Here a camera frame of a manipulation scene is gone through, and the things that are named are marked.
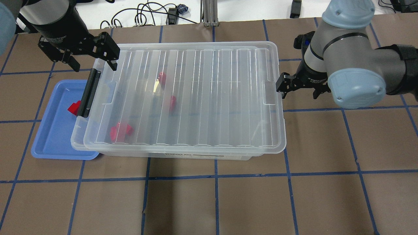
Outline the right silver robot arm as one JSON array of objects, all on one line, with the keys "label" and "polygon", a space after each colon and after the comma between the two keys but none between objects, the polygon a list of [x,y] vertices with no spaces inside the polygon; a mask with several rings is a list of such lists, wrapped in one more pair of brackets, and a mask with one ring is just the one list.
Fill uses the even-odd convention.
[{"label": "right silver robot arm", "polygon": [[281,73],[276,91],[314,89],[331,93],[344,109],[369,107],[385,95],[417,98],[417,48],[393,44],[373,49],[366,27],[375,6],[370,0],[332,0],[315,31],[300,34],[294,48],[302,58],[294,75]]}]

